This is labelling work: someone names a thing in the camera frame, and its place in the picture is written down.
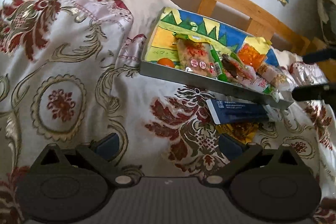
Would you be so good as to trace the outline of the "blue white snack packet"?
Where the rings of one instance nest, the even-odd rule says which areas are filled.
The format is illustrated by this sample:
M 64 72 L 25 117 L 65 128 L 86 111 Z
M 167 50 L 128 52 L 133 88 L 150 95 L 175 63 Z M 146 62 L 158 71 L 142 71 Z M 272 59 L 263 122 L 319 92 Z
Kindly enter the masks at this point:
M 269 116 L 261 105 L 209 99 L 206 101 L 214 124 L 268 121 Z

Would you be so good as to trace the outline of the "clear mixed nut bag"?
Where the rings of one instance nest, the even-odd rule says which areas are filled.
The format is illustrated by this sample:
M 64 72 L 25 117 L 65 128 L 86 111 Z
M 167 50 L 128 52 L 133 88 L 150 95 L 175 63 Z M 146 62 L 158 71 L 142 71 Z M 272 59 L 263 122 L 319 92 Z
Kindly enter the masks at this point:
M 273 65 L 263 62 L 258 67 L 257 73 L 278 90 L 285 91 L 289 87 L 286 75 Z

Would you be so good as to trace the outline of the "green stick snack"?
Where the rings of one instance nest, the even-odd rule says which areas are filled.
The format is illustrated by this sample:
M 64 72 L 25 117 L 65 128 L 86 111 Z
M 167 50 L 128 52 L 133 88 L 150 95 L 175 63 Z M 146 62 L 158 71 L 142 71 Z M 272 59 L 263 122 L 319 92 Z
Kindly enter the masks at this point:
M 215 50 L 215 48 L 213 46 L 211 46 L 211 55 L 214 59 L 214 64 L 215 64 L 215 69 L 216 69 L 216 72 L 217 72 L 217 78 L 218 80 L 220 81 L 223 81 L 223 82 L 228 82 L 228 78 L 223 70 L 223 65 L 222 65 L 222 62 L 220 60 L 220 58 L 218 57 L 218 54 Z

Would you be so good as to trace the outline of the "orange transparent snack bag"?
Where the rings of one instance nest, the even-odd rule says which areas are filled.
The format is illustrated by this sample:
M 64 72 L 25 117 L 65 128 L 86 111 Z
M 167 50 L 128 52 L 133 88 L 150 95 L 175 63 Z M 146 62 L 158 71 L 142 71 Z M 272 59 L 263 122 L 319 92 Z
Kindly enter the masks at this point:
M 253 46 L 244 43 L 237 52 L 239 59 L 245 64 L 258 70 L 260 65 L 265 61 L 266 55 L 259 53 Z

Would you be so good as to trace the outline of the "small orange fruit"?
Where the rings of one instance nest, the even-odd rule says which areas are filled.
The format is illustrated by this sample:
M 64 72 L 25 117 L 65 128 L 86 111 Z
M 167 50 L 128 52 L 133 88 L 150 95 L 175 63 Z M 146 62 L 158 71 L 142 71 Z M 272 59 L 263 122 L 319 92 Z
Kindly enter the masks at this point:
M 174 68 L 175 64 L 172 60 L 168 59 L 168 58 L 161 58 L 157 61 L 157 64 L 159 65 L 163 65 L 165 67 L 171 67 Z

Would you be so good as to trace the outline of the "golden yellow snack packet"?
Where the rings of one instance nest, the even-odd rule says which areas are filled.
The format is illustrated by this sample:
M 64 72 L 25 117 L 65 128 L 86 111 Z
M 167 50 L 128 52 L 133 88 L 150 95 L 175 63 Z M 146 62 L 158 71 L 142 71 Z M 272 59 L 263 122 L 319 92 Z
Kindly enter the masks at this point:
M 247 144 L 254 139 L 259 125 L 251 122 L 227 123 L 216 125 L 215 128 L 219 134 L 230 135 L 243 144 Z

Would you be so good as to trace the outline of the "white green barcode packet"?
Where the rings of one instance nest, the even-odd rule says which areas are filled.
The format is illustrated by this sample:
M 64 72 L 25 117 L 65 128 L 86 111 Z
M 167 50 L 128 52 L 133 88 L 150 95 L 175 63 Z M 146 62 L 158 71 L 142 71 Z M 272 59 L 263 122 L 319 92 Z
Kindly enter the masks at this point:
M 278 92 L 278 90 L 273 87 L 266 79 L 262 78 L 259 75 L 256 75 L 256 78 L 254 80 L 242 79 L 241 84 L 256 92 L 270 95 L 276 102 L 279 102 L 280 100 L 280 93 Z

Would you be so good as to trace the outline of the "floral white satin bedspread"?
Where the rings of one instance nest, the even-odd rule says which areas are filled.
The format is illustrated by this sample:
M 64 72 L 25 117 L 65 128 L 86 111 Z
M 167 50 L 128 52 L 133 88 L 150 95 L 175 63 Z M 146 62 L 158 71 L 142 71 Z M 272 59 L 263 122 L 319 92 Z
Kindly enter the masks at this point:
M 131 25 L 97 22 L 58 1 L 39 61 L 1 70 L 1 223 L 335 223 L 335 113 L 324 101 L 285 109 L 116 66 Z M 285 62 L 294 88 L 327 84 L 317 65 Z M 261 105 L 262 153 L 223 185 L 203 179 L 229 163 L 206 101 Z M 112 185 L 76 155 L 116 133 Z

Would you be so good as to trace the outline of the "hanging dark clothes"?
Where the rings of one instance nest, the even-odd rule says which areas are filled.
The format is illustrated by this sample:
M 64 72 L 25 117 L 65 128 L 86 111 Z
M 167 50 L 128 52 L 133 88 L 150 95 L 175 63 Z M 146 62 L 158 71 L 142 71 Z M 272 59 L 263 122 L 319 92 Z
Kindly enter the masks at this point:
M 335 48 L 335 0 L 317 0 L 317 10 L 323 40 Z

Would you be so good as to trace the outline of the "clear red-print snack packet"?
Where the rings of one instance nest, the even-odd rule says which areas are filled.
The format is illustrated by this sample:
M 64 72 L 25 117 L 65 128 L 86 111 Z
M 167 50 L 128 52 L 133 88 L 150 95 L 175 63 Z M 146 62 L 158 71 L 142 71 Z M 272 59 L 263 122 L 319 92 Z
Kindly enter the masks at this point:
M 185 72 L 216 79 L 215 61 L 209 43 L 197 43 L 192 40 L 179 39 L 177 52 L 180 69 Z

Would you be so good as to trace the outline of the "grey tray with painted liner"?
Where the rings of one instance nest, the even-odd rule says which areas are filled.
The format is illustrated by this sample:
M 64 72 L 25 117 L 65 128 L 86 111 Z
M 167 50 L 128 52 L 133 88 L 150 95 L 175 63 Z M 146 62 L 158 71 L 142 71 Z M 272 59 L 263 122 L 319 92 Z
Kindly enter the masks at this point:
M 200 43 L 209 43 L 213 46 L 222 62 L 228 82 L 181 70 L 177 52 L 178 39 L 174 37 L 175 33 L 198 36 L 201 38 Z M 140 73 L 155 79 L 191 85 L 225 96 L 270 105 L 278 109 L 288 108 L 293 103 L 291 91 L 294 85 L 287 75 L 289 87 L 285 91 L 278 90 L 280 93 L 279 102 L 276 102 L 270 95 L 256 92 L 242 85 L 242 79 L 254 80 L 256 75 L 259 75 L 257 70 L 245 65 L 237 56 L 237 52 L 244 43 L 253 46 L 259 53 L 265 54 L 265 63 L 282 71 L 270 40 L 262 36 L 253 36 L 206 16 L 165 7 L 156 20 L 156 24 L 145 44 L 141 56 Z M 161 58 L 172 60 L 175 67 L 171 68 L 157 64 L 157 61 Z

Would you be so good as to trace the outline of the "cream pillow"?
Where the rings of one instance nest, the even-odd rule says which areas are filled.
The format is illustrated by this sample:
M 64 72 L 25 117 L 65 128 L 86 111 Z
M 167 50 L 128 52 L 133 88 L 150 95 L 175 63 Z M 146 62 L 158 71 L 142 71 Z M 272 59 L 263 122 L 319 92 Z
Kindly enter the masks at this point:
M 133 15 L 133 24 L 120 47 L 116 66 L 137 67 L 141 61 L 143 46 L 164 7 L 179 8 L 171 0 L 114 0 L 121 1 Z

